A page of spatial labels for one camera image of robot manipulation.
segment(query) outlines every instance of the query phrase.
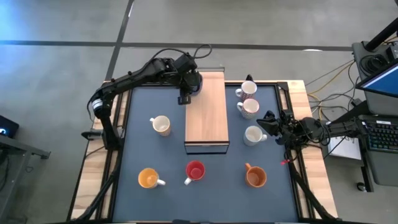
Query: white mug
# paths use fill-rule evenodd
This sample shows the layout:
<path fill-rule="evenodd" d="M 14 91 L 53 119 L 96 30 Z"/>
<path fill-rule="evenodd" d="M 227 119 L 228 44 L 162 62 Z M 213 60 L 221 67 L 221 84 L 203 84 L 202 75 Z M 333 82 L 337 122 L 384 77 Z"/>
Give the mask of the white mug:
<path fill-rule="evenodd" d="M 247 99 L 243 103 L 239 102 L 236 104 L 236 107 L 242 113 L 244 118 L 251 119 L 259 111 L 260 104 L 255 99 Z"/>
<path fill-rule="evenodd" d="M 246 128 L 243 135 L 243 141 L 247 146 L 254 146 L 255 144 L 267 140 L 267 135 L 262 134 L 262 131 L 257 126 L 250 126 Z"/>
<path fill-rule="evenodd" d="M 156 118 L 151 118 L 149 120 L 152 123 L 152 127 L 157 131 L 161 136 L 168 136 L 172 130 L 170 125 L 170 120 L 164 116 L 160 115 Z"/>
<path fill-rule="evenodd" d="M 257 85 L 253 81 L 245 81 L 242 83 L 241 88 L 235 90 L 235 94 L 244 102 L 246 99 L 254 98 L 256 91 Z"/>

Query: white mug with red pattern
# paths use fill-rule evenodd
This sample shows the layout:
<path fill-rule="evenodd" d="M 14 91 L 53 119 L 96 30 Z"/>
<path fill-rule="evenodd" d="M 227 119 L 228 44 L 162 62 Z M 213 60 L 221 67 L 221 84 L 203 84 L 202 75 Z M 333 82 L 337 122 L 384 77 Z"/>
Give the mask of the white mug with red pattern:
<path fill-rule="evenodd" d="M 260 109 L 260 104 L 255 99 L 247 99 L 243 103 L 239 102 L 236 107 L 246 119 L 253 118 Z"/>
<path fill-rule="evenodd" d="M 235 90 L 235 94 L 244 102 L 246 99 L 254 98 L 256 91 L 257 85 L 253 81 L 248 80 L 242 83 L 241 88 Z"/>

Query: mug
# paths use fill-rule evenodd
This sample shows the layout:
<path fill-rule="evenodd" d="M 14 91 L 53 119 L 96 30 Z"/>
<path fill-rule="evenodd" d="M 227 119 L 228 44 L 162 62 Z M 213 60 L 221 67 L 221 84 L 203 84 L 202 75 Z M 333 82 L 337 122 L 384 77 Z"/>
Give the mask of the mug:
<path fill-rule="evenodd" d="M 260 105 L 255 99 L 247 99 L 243 103 L 239 102 L 236 107 L 242 113 L 244 118 L 251 119 L 259 111 Z"/>
<path fill-rule="evenodd" d="M 170 125 L 170 120 L 164 116 L 160 115 L 156 118 L 151 118 L 149 120 L 152 123 L 152 127 L 157 131 L 161 136 L 168 136 L 172 130 Z"/>
<path fill-rule="evenodd" d="M 158 184 L 165 185 L 166 182 L 159 179 L 159 174 L 152 168 L 145 168 L 138 174 L 138 184 L 146 189 L 155 188 Z"/>
<path fill-rule="evenodd" d="M 185 172 L 187 173 L 187 179 L 184 184 L 188 185 L 193 180 L 200 180 L 205 176 L 205 165 L 203 165 L 200 161 L 191 161 L 187 164 L 185 168 Z"/>
<path fill-rule="evenodd" d="M 245 81 L 242 83 L 241 88 L 235 90 L 235 94 L 244 102 L 246 99 L 254 98 L 256 91 L 257 85 L 253 81 Z"/>
<path fill-rule="evenodd" d="M 262 134 L 262 131 L 257 126 L 250 126 L 246 128 L 243 141 L 247 146 L 254 146 L 255 144 L 267 140 L 267 135 Z"/>
<path fill-rule="evenodd" d="M 262 187 L 267 182 L 267 174 L 261 167 L 252 167 L 250 164 L 245 163 L 246 176 L 245 181 L 248 186 Z"/>

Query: orange mug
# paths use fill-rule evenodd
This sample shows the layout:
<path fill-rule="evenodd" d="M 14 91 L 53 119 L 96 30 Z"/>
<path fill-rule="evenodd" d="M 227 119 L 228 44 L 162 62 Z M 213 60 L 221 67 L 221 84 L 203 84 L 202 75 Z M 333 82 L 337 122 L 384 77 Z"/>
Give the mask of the orange mug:
<path fill-rule="evenodd" d="M 251 187 L 262 187 L 267 182 L 267 174 L 261 167 L 252 167 L 245 163 L 246 183 Z"/>
<path fill-rule="evenodd" d="M 152 189 L 159 185 L 165 185 L 166 182 L 159 179 L 159 174 L 152 168 L 143 169 L 138 175 L 138 184 L 146 189 Z"/>

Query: red mug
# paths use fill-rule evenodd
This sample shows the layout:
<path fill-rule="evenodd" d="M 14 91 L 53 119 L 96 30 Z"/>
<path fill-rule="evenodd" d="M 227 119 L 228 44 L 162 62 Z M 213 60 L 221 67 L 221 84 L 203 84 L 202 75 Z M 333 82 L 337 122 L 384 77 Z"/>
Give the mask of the red mug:
<path fill-rule="evenodd" d="M 193 180 L 200 180 L 205 176 L 205 165 L 200 161 L 191 161 L 187 164 L 185 168 L 188 178 L 185 180 L 184 184 L 188 185 Z"/>

